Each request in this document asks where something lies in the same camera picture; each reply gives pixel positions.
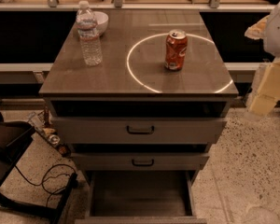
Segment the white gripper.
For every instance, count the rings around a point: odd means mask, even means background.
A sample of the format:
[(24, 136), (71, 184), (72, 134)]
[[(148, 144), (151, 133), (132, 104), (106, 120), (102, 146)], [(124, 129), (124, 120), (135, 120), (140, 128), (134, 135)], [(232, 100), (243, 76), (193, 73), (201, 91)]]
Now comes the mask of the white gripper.
[(253, 121), (265, 118), (280, 101), (280, 2), (268, 17), (263, 44), (266, 52), (279, 58), (263, 63), (254, 75), (245, 111), (245, 117)]

